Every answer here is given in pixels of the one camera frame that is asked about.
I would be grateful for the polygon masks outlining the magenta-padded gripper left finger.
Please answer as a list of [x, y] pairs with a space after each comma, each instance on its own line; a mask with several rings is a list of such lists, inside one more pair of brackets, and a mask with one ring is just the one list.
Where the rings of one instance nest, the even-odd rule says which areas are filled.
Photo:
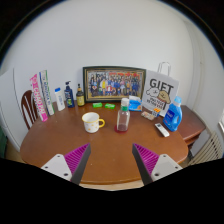
[[87, 143], [66, 155], [56, 154], [42, 169], [79, 185], [90, 154], [91, 146]]

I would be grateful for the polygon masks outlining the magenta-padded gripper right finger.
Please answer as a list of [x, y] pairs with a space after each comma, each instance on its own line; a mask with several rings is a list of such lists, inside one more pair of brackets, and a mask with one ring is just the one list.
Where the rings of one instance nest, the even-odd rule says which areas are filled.
[[148, 185], [182, 169], [167, 154], [158, 155], [136, 143], [132, 146], [132, 154], [144, 185]]

